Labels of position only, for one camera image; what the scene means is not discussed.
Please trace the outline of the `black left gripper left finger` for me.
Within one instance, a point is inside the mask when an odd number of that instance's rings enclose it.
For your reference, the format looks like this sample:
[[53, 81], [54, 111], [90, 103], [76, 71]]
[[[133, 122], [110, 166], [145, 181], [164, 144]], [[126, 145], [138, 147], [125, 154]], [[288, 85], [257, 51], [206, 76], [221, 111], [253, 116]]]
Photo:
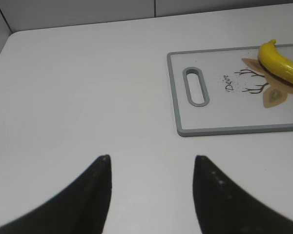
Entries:
[[0, 234], [101, 234], [112, 195], [109, 155], [31, 212], [0, 226]]

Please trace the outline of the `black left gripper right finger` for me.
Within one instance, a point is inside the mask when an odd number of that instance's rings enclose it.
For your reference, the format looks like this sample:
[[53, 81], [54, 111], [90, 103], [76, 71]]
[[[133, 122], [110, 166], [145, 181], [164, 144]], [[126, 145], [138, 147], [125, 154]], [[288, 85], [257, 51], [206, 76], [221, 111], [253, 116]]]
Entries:
[[293, 221], [243, 190], [207, 156], [195, 158], [192, 191], [204, 234], [293, 234]]

